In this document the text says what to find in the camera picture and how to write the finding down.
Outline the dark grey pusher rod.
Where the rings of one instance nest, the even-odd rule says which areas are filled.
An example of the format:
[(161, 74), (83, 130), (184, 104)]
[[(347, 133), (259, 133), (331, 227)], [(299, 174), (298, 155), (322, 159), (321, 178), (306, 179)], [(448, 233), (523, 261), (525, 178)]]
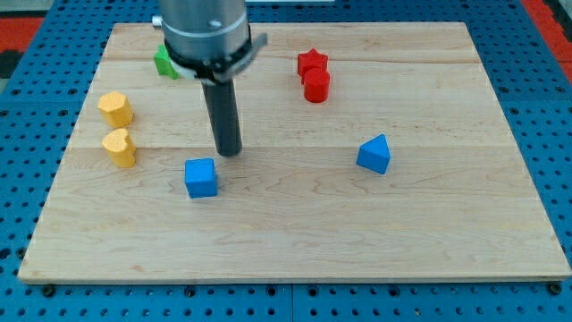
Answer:
[(242, 141), (233, 81), (203, 84), (202, 90), (217, 153), (223, 157), (238, 155)]

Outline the black clamp ring mount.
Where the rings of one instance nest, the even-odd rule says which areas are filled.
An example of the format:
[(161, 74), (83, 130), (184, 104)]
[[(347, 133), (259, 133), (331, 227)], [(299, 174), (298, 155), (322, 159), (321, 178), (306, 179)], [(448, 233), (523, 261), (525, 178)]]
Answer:
[(181, 76), (194, 81), (201, 81), (209, 85), (221, 84), (230, 81), (246, 70), (256, 59), (258, 52), (268, 45), (268, 35), (260, 34), (230, 54), (223, 54), (215, 58), (185, 58), (178, 54), (172, 46), (164, 41), (164, 46), (171, 60), (171, 66)]

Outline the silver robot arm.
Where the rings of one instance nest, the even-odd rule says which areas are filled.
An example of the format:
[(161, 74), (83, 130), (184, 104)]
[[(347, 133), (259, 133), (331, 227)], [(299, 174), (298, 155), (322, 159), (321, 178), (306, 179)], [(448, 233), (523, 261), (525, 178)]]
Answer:
[(244, 0), (159, 0), (154, 24), (164, 33), (171, 66), (199, 81), (217, 153), (234, 157), (242, 150), (233, 79), (267, 45), (265, 33), (252, 36)]

